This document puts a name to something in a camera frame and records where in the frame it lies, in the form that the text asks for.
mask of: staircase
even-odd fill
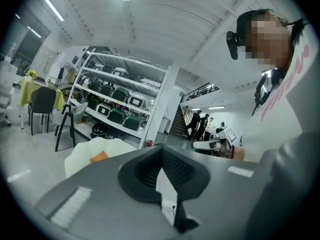
[[[186,136],[186,123],[184,119],[184,115],[182,113],[181,107],[178,106],[178,109],[176,111],[172,127],[170,129],[170,135],[178,136],[183,139],[187,139]]]

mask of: person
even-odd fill
[[[232,148],[235,159],[258,163],[265,151],[320,129],[319,38],[302,18],[288,23],[270,9],[243,13],[236,31],[246,53],[274,67],[267,99],[256,102],[242,146]]]
[[[191,122],[185,127],[186,131],[188,131],[188,129],[191,128],[191,134],[187,139],[188,142],[193,138],[196,129],[198,129],[199,123],[201,121],[201,117],[200,117],[201,112],[202,112],[201,109],[199,109],[196,113],[194,113],[192,116]]]
[[[205,128],[205,132],[204,132],[204,138],[203,140],[206,142],[210,139],[210,134],[211,132],[214,130],[215,126],[214,126],[214,118],[210,117],[210,121],[208,122],[208,124],[206,125]]]
[[[204,134],[205,129],[207,127],[207,123],[208,123],[208,118],[209,117],[210,117],[210,115],[207,113],[207,114],[205,114],[204,117],[201,118],[199,129],[195,134],[195,138],[194,138],[195,141],[197,141],[197,142],[200,141],[200,138]]]
[[[220,123],[220,127],[215,129],[215,132],[218,134],[220,132],[222,132],[224,129],[226,129],[227,127],[225,127],[225,122],[221,122]]]

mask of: fire extinguisher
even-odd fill
[[[144,142],[143,147],[144,147],[144,148],[147,148],[147,147],[152,147],[153,145],[154,145],[154,142],[153,142],[152,140],[146,140],[146,141]]]

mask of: yellow tablecloth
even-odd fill
[[[41,85],[28,81],[26,77],[22,78],[22,80],[19,82],[19,85],[21,86],[20,97],[18,99],[19,106],[30,104],[31,94],[41,87]],[[55,90],[55,92],[56,95],[53,108],[56,110],[62,110],[65,105],[64,96],[60,90]]]

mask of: floor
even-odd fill
[[[42,129],[41,116],[36,114],[32,136],[28,126],[28,106],[24,106],[24,129],[21,129],[19,107],[16,105],[19,94],[20,90],[14,89],[11,105],[5,111],[11,127],[0,123],[0,166],[12,192],[35,205],[46,192],[66,178],[64,161],[73,150],[73,142],[69,129],[64,129],[59,151],[55,152],[56,128],[50,122],[47,133],[47,119]],[[75,141],[80,143],[88,139],[76,132]],[[158,133],[155,142],[191,150],[190,142],[176,136]]]

